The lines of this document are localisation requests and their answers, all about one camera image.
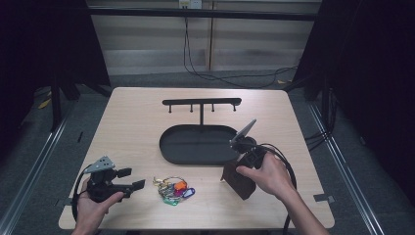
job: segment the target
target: white wall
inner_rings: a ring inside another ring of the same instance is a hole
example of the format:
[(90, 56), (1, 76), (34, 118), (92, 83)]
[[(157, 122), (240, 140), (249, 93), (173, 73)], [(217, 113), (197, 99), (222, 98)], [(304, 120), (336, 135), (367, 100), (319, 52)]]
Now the white wall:
[[(178, 8), (178, 0), (87, 2), (90, 6)], [(317, 13), (320, 2), (205, 0), (203, 9)], [(185, 70), (184, 19), (119, 16), (92, 16), (92, 19), (110, 75)], [(295, 66), (311, 28), (311, 22), (189, 19), (192, 62), (197, 71), (274, 70)]]

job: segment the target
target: metal rail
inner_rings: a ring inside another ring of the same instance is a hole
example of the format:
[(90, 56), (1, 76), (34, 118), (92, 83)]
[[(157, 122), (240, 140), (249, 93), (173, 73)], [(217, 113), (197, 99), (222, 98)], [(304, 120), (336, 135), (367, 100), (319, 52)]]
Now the metal rail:
[(102, 16), (136, 16), (136, 17), (186, 17), (186, 18), (222, 18), (222, 19), (252, 19), (278, 21), (314, 22), (317, 14), (311, 13), (277, 13), (277, 12), (246, 12), (199, 9), (154, 9), (154, 8), (125, 8), (125, 7), (37, 7), (38, 13), (45, 14), (81, 14)]
[[(320, 129), (321, 133), (326, 132), (326, 128), (323, 124), (321, 114), (315, 104), (309, 106), (312, 115)], [(362, 191), (360, 190), (357, 181), (355, 180), (353, 173), (351, 172), (350, 168), (347, 165), (347, 161), (345, 160), (339, 146), (337, 145), (334, 137), (332, 135), (325, 135), (326, 138), (326, 145), (329, 148), (330, 153), (332, 154), (333, 160), (335, 161), (339, 172), (345, 181), (347, 186), (348, 192), (351, 194), (356, 206), (362, 216), (364, 222), (366, 223), (367, 228), (369, 229), (370, 234), (372, 235), (384, 235), (384, 231), (378, 218), (376, 217), (375, 213), (372, 210), (372, 207), (369, 205), (368, 201), (366, 200), (365, 196), (363, 195)]]
[(48, 163), (48, 160), (65, 129), (68, 117), (71, 111), (73, 110), (74, 105), (75, 102), (71, 102), (69, 104), (69, 110), (67, 114), (64, 116), (64, 119), (61, 121), (60, 125), (58, 125), (56, 130), (50, 133), (45, 145), (40, 151), (40, 154), (37, 157), (36, 162), (33, 164), (33, 167), (27, 175), (27, 178), (25, 179), (15, 200), (9, 205), (7, 211), (5, 212), (0, 221), (0, 234), (12, 234), (13, 230), (15, 229), (15, 226), (18, 223), (18, 220), (24, 210), (24, 207), (26, 206), (30, 198), (33, 188), (39, 180), (40, 174), (42, 173), (43, 169)]

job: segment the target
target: human hand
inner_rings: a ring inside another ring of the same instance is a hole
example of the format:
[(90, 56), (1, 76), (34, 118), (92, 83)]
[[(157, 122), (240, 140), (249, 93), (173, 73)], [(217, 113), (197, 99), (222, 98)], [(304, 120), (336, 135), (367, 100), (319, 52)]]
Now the human hand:
[(81, 192), (83, 193), (81, 193), (78, 198), (77, 221), (72, 235), (94, 234), (100, 226), (104, 215), (109, 212), (109, 208), (124, 196), (122, 192), (117, 192), (112, 194), (106, 201), (95, 203), (90, 199), (88, 192), (85, 191), (88, 180), (89, 178), (85, 179), (82, 183)]
[(253, 180), (259, 188), (286, 202), (293, 192), (297, 192), (284, 163), (267, 152), (260, 169), (238, 166), (236, 171)]

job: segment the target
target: keychain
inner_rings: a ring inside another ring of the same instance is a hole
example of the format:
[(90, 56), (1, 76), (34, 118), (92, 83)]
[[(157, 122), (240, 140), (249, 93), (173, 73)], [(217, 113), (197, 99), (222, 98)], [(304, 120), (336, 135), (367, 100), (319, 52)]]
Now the keychain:
[(178, 176), (170, 176), (163, 180), (154, 177), (153, 184), (159, 187), (162, 200), (172, 206), (177, 206), (181, 200), (190, 198), (195, 194), (195, 189), (189, 188), (186, 180)]

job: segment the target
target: electrical cable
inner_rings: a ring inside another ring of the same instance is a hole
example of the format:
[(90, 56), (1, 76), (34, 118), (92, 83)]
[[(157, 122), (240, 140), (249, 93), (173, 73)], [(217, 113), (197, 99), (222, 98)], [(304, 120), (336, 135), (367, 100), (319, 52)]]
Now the electrical cable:
[[(230, 85), (234, 85), (234, 86), (238, 86), (241, 88), (247, 88), (247, 89), (260, 89), (260, 88), (265, 88), (268, 86), (271, 86), (273, 84), (275, 84), (275, 81), (277, 79), (277, 74), (286, 72), (286, 71), (291, 71), (291, 70), (296, 70), (298, 66), (294, 66), (294, 67), (290, 67), (290, 68), (280, 68), (278, 70), (276, 70), (273, 73), (268, 73), (268, 74), (252, 74), (252, 75), (232, 75), (232, 76), (223, 76), (223, 77), (218, 77), (218, 76), (214, 76), (211, 74), (206, 74), (206, 73), (199, 73), (195, 70), (195, 67), (193, 66), (193, 62), (192, 62), (192, 57), (191, 57), (191, 53), (190, 53), (190, 41), (189, 41), (189, 30), (188, 30), (188, 19), (185, 18), (185, 25), (186, 25), (186, 31), (185, 31), (185, 40), (184, 40), (184, 48), (183, 48), (183, 66), (186, 69), (186, 71), (190, 74), (196, 75), (197, 77), (204, 79), (204, 80), (209, 80), (209, 81), (222, 81), (225, 83), (228, 83)], [(186, 49), (187, 49), (187, 54), (189, 57), (189, 63), (190, 66), (192, 68), (192, 70), (189, 70), (187, 68), (186, 65)], [(245, 86), (245, 85), (241, 85), (241, 84), (237, 84), (234, 82), (230, 82), (226, 79), (230, 79), (230, 78), (239, 78), (239, 77), (267, 77), (267, 76), (273, 76), (272, 80), (264, 85), (260, 85), (260, 86)]]
[(304, 138), (305, 141), (309, 141), (312, 139), (316, 139), (319, 138), (316, 141), (313, 141), (311, 143), (307, 143), (307, 145), (312, 145), (317, 143), (316, 145), (314, 145), (313, 147), (310, 147), (308, 149), (308, 152), (311, 152), (312, 150), (314, 150), (315, 148), (317, 148), (319, 145), (321, 145), (322, 143), (324, 143), (324, 141), (327, 140), (327, 138), (333, 133), (333, 130), (335, 128), (335, 123), (336, 123), (336, 116), (337, 116), (337, 106), (338, 106), (338, 101), (335, 97), (335, 95), (333, 94), (333, 91), (330, 90), (330, 96), (329, 96), (329, 120), (326, 126), (326, 130), (323, 132), (317, 132), (309, 137)]
[(79, 174), (78, 178), (76, 179), (75, 188), (73, 189), (71, 207), (72, 207), (72, 215), (73, 215), (73, 218), (75, 219), (75, 221), (77, 220), (77, 202), (78, 202), (79, 196), (82, 193), (85, 192), (85, 191), (82, 191), (79, 194), (77, 193), (78, 188), (79, 188), (79, 184), (80, 184), (80, 180), (82, 179), (83, 172), (85, 171), (85, 169)]
[[(294, 174), (293, 168), (291, 167), (290, 163), (288, 162), (288, 160), (286, 159), (284, 154), (277, 147), (275, 147), (272, 144), (267, 144), (267, 143), (260, 144), (260, 145), (244, 143), (243, 145), (249, 146), (249, 147), (252, 147), (252, 148), (262, 149), (262, 150), (268, 151), (268, 152), (272, 153), (273, 155), (277, 156), (283, 162), (283, 164), (285, 165), (285, 167), (287, 169), (287, 172), (290, 175), (291, 182), (293, 183), (294, 188), (297, 189), (297, 179), (296, 179), (296, 175)], [(288, 226), (290, 225), (290, 221), (291, 221), (291, 218), (290, 218), (290, 215), (288, 214), (287, 218), (286, 218), (286, 221), (284, 222), (284, 228), (283, 228), (283, 234), (284, 235), (288, 234)]]

